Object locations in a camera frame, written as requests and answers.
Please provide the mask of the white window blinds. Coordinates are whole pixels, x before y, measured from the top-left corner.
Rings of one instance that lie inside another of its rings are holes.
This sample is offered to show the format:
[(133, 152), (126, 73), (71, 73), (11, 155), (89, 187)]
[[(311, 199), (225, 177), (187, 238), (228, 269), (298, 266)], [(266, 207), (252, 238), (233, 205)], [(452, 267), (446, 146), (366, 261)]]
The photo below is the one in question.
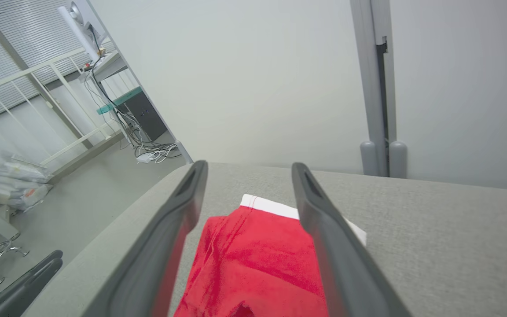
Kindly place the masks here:
[[(0, 32), (28, 67), (79, 49), (82, 45), (58, 12), (68, 0), (0, 0)], [(20, 71), (0, 44), (0, 80)], [(0, 86), (0, 115), (34, 98), (26, 77)]]

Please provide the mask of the plastic wrapped packages pile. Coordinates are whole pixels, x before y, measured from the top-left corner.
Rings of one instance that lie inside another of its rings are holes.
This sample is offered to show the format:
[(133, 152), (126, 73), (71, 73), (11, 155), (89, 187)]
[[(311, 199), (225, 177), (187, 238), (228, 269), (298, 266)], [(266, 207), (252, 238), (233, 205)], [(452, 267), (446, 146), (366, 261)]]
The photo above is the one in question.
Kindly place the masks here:
[(0, 205), (27, 211), (44, 200), (53, 185), (48, 168), (11, 152), (0, 154)]

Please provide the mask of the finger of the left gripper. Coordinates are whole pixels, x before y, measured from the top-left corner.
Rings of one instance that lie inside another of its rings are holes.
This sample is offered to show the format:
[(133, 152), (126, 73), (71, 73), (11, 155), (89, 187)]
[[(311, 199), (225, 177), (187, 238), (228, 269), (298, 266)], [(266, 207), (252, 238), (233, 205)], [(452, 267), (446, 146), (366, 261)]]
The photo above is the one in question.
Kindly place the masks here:
[(0, 317), (21, 317), (63, 265), (55, 250), (0, 292)]

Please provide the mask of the white metal railing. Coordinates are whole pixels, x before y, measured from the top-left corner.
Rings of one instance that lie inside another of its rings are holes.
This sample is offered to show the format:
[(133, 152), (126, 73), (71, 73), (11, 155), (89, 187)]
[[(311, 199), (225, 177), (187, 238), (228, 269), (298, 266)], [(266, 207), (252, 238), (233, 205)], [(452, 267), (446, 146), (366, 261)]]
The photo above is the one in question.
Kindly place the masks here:
[(97, 114), (101, 102), (92, 82), (78, 81), (85, 65), (86, 53), (79, 48), (0, 80), (2, 86), (34, 74), (82, 134), (77, 139), (38, 94), (0, 115), (0, 153), (16, 153), (35, 164), (56, 169), (119, 132), (113, 120)]

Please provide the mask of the black computer cabinet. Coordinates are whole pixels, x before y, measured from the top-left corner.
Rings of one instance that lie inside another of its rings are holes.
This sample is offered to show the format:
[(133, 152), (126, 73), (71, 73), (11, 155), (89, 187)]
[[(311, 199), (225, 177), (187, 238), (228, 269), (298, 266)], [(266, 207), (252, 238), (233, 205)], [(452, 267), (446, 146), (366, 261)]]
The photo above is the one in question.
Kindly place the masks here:
[(139, 127), (143, 129), (147, 140), (156, 141), (163, 133), (167, 132), (163, 120), (141, 88), (133, 89), (130, 94), (125, 106), (138, 122)]

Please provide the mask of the grey partition post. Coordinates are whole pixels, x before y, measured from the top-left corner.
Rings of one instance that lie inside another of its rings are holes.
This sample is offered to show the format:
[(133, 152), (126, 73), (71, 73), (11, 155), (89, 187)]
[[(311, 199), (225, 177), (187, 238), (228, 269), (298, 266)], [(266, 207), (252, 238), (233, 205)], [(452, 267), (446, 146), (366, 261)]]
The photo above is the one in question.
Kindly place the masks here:
[(386, 117), (388, 124), (387, 139), (390, 143), (397, 140), (396, 118), (396, 84), (394, 78), (394, 41), (391, 13), (391, 0), (371, 0), (372, 18), (374, 24), (375, 44), (382, 46), (386, 52), (382, 53), (386, 102)]
[(375, 144), (379, 177), (387, 177), (388, 156), (383, 120), (382, 88), (378, 53), (375, 44), (371, 0), (350, 0), (356, 48), (358, 52), (364, 104), (367, 117), (368, 141)]

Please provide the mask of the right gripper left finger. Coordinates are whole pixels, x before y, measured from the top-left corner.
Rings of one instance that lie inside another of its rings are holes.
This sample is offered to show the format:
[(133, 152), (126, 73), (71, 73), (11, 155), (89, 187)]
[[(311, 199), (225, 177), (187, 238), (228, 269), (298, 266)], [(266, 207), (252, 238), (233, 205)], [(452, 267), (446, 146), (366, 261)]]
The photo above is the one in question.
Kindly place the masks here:
[(190, 166), (82, 317), (168, 317), (185, 239), (196, 227), (209, 165)]

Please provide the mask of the white monitor on stand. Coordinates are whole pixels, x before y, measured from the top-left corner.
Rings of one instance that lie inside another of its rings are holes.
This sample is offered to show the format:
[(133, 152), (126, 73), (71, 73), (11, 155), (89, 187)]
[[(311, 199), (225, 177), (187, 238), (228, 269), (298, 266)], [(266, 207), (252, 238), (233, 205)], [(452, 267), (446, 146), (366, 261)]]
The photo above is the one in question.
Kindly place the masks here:
[(103, 56), (101, 44), (107, 38), (107, 31), (93, 11), (90, 1), (66, 0), (65, 6), (58, 7), (58, 13), (90, 59), (98, 63)]

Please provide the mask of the grey cylinder post foot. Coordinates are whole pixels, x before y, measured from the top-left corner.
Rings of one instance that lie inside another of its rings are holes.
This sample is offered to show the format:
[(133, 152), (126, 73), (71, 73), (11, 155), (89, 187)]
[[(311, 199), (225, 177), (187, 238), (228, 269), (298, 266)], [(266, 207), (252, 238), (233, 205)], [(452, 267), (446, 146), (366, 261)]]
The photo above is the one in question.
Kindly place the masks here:
[(362, 142), (360, 144), (360, 152), (364, 175), (379, 176), (375, 144), (371, 141)]
[(389, 177), (407, 178), (407, 146), (403, 142), (389, 144)]

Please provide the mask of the grey building column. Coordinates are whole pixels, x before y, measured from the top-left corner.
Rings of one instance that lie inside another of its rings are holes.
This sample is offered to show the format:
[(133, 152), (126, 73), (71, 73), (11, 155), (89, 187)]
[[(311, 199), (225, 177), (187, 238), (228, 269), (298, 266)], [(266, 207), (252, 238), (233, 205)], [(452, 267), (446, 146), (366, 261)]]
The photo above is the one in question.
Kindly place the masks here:
[[(26, 62), (22, 59), (20, 54), (16, 52), (12, 44), (10, 44), (10, 42), (7, 40), (4, 34), (2, 34), (1, 30), (0, 30), (0, 45), (20, 70), (26, 70), (29, 68), (28, 64), (26, 64)], [(70, 130), (70, 132), (73, 133), (73, 135), (77, 139), (82, 138), (82, 134), (79, 132), (76, 126), (68, 119), (67, 115), (64, 114), (62, 110), (59, 109), (58, 102), (56, 102), (54, 98), (52, 98), (48, 90), (46, 90), (45, 86), (37, 81), (36, 76), (34, 76), (34, 74), (28, 74), (26, 77), (28, 78), (28, 80), (30, 80), (34, 88), (36, 88), (38, 94), (40, 94), (40, 96), (50, 104), (52, 110), (55, 112), (58, 118), (60, 118), (62, 123)]]

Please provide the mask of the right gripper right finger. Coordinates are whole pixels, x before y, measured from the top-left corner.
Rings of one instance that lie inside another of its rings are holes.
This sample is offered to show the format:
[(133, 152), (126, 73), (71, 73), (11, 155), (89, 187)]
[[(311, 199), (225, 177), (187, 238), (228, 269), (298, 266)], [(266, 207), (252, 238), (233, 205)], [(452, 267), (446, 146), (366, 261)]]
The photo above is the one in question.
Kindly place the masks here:
[(314, 242), (330, 317), (412, 317), (311, 170), (291, 166), (300, 223)]

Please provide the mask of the red shorts with white stripe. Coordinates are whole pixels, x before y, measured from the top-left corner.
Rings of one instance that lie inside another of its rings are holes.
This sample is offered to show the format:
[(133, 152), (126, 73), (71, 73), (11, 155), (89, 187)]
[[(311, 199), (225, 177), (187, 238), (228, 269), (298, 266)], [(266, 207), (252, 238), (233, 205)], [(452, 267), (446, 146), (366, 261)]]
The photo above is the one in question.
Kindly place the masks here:
[(298, 210), (245, 194), (207, 219), (173, 317), (329, 317)]

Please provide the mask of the teal shelf board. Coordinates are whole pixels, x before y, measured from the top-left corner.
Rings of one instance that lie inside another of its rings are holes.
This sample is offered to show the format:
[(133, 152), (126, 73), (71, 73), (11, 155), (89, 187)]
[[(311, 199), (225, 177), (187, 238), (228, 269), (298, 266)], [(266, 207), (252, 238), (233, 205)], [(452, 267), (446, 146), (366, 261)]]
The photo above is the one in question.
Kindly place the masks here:
[(137, 96), (139, 93), (142, 93), (143, 90), (141, 87), (134, 88), (130, 90), (129, 92), (123, 94), (119, 98), (113, 100), (112, 103), (106, 104), (102, 107), (100, 107), (98, 110), (96, 110), (97, 114), (106, 114), (107, 112), (113, 110), (114, 106), (120, 109), (122, 104), (125, 104), (125, 102), (128, 102), (133, 97)]

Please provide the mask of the grey desk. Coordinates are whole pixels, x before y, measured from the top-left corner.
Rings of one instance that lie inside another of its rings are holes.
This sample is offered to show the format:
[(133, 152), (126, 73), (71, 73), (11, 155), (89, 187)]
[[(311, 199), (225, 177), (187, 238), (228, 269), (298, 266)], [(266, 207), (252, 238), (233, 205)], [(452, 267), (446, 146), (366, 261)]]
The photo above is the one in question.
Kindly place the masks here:
[(94, 81), (100, 83), (107, 78), (127, 69), (128, 66), (119, 52), (114, 51), (112, 53), (106, 54), (104, 58), (102, 58), (100, 62), (97, 63), (95, 69), (93, 69), (93, 66), (86, 67), (84, 69), (84, 72), (79, 75), (78, 81), (82, 83), (85, 80), (90, 80), (90, 78), (93, 78), (92, 74), (94, 74)]

